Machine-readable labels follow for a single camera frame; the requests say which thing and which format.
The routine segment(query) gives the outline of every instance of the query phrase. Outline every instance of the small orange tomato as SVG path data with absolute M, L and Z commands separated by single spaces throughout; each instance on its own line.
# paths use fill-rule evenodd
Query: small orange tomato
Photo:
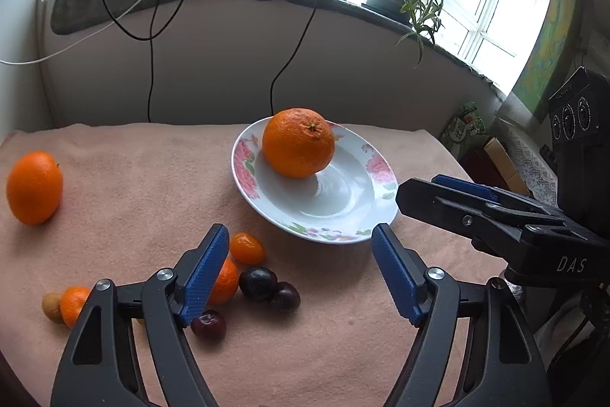
M 237 233 L 237 235 L 234 235 L 231 238 L 229 250 L 233 259 L 242 264 L 258 265 L 266 257 L 264 247 L 250 233 Z

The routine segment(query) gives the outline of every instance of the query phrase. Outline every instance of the cardboard box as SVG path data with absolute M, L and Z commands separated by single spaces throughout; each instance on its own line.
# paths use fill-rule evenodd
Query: cardboard box
M 485 152 L 492 160 L 493 165 L 502 176 L 508 188 L 511 192 L 519 193 L 521 195 L 530 195 L 525 182 L 521 178 L 521 175 L 515 169 L 515 165 L 506 154 L 504 147 L 498 142 L 497 138 L 491 138 L 487 145 L 484 147 Z

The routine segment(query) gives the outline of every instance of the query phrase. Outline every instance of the orange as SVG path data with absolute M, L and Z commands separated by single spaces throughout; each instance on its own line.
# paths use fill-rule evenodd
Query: orange
M 74 328 L 90 292 L 91 290 L 86 287 L 70 287 L 62 293 L 59 311 L 62 313 L 63 322 L 70 329 Z
M 335 140 L 326 120 L 315 111 L 286 109 L 267 123 L 262 149 L 278 173 L 306 178 L 328 166 Z
M 250 233 L 237 233 L 237 235 L 234 235 L 231 238 L 229 250 L 231 251 L 231 256 L 237 262 L 252 266 L 258 266 L 266 257 L 264 247 Z
M 56 160 L 42 151 L 19 159 L 6 180 L 6 200 L 13 216 L 24 224 L 49 219 L 62 200 L 63 175 Z
M 226 304 L 233 298 L 238 285 L 239 273 L 237 272 L 237 266 L 230 259 L 225 259 L 207 303 L 212 306 Z

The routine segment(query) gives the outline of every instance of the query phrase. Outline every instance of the plate rim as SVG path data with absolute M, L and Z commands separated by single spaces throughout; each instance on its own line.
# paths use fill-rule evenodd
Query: plate rim
M 328 244 L 328 245 L 351 245 L 354 243 L 362 243 L 363 241 L 369 241 L 371 239 L 371 235 L 361 235 L 361 238 L 356 238 L 355 240 L 320 240 L 319 238 L 313 238 L 313 236 L 309 236 L 309 235 L 304 235 L 302 233 L 297 233 L 291 230 L 287 230 L 285 226 L 283 226 L 282 224 L 280 224 L 279 222 L 275 221 L 274 219 L 272 219 L 270 216 L 266 215 L 261 209 L 258 208 L 257 205 L 255 205 L 252 202 L 252 199 L 250 199 L 248 197 L 248 195 L 243 191 L 242 186 L 239 184 L 239 181 L 237 179 L 237 174 L 235 172 L 235 163 L 233 161 L 233 157 L 235 155 L 235 150 L 237 147 L 237 144 L 239 143 L 239 141 L 242 139 L 242 137 L 244 136 L 244 134 L 246 134 L 246 132 L 251 129 L 252 127 L 256 126 L 257 124 L 263 122 L 263 121 L 269 121 L 272 118 L 272 116 L 268 116 L 268 117 L 264 117 L 258 121 L 255 121 L 254 123 L 251 123 L 249 125 L 247 125 L 241 132 L 240 134 L 237 136 L 235 143 L 233 144 L 233 147 L 231 148 L 231 155 L 230 155 L 230 162 L 231 162 L 231 173 L 233 175 L 233 181 L 235 182 L 235 185 L 237 186 L 237 188 L 239 189 L 239 192 L 242 194 L 242 197 L 244 199 L 246 199 L 246 202 L 261 216 L 263 216 L 263 218 L 265 218 L 267 221 L 269 221 L 271 224 L 277 226 L 278 228 L 282 229 L 283 231 L 285 231 L 286 233 L 290 233 L 291 235 L 294 236 L 298 236 L 299 238 L 304 238 L 305 240 L 310 240 L 310 241 L 315 241 L 317 243 L 324 243 L 324 244 Z M 332 121 L 326 120 L 327 123 L 330 123 L 331 125 L 343 128 L 344 130 L 349 131 L 350 133 L 354 134 L 356 137 L 358 137 L 360 140 L 362 140 L 365 144 L 370 145 L 373 148 L 373 151 L 376 152 L 377 154 L 379 154 L 381 156 L 381 158 L 386 162 L 386 164 L 388 164 L 389 166 L 389 162 L 385 159 L 385 157 L 383 157 L 383 155 L 375 148 L 374 145 L 372 145 L 371 143 L 369 143 L 368 140 L 364 140 L 360 135 L 358 135 L 356 132 L 354 132 L 353 130 L 350 130 L 349 128 L 344 127 L 343 125 L 340 125 L 338 123 L 334 123 Z M 394 170 L 392 170 L 392 174 L 394 175 L 394 178 L 396 178 L 396 174 L 394 173 Z M 396 216 L 398 214 L 398 204 L 396 204 L 396 202 L 394 202 L 394 214 L 392 215 L 392 219 L 388 222 L 388 224 L 392 223 L 394 221 L 394 219 L 396 219 Z

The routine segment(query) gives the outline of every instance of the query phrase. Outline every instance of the white wall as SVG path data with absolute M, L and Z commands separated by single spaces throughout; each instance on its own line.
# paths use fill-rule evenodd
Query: white wall
M 160 7 L 158 27 L 175 6 Z M 152 119 L 224 124 L 268 116 L 268 87 L 310 13 L 311 8 L 280 0 L 186 0 L 155 40 Z M 132 33 L 146 35 L 150 16 L 146 10 L 124 20 Z M 57 36 L 48 21 L 45 27 L 49 52 L 96 30 Z M 276 83 L 276 109 L 309 107 L 336 122 L 438 135 L 459 106 L 473 100 L 490 123 L 500 102 L 489 85 L 431 48 L 413 69 L 417 44 L 405 40 L 395 46 L 397 39 L 385 28 L 318 10 L 300 51 Z M 148 43 L 117 27 L 49 61 L 47 74 L 65 124 L 146 120 Z
M 36 0 L 0 0 L 0 59 L 38 58 Z M 0 141 L 15 129 L 52 127 L 39 65 L 0 64 Z

